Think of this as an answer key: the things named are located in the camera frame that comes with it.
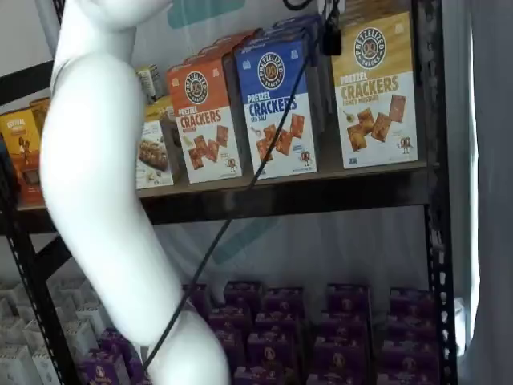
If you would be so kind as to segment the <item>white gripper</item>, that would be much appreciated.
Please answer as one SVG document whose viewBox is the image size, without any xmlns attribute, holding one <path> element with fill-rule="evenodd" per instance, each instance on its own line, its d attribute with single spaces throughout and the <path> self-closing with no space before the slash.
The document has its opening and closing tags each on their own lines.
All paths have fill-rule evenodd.
<svg viewBox="0 0 513 385">
<path fill-rule="evenodd" d="M 343 14 L 345 4 L 346 0 L 317 0 L 317 11 L 324 16 L 329 16 L 331 13 Z"/>
</svg>

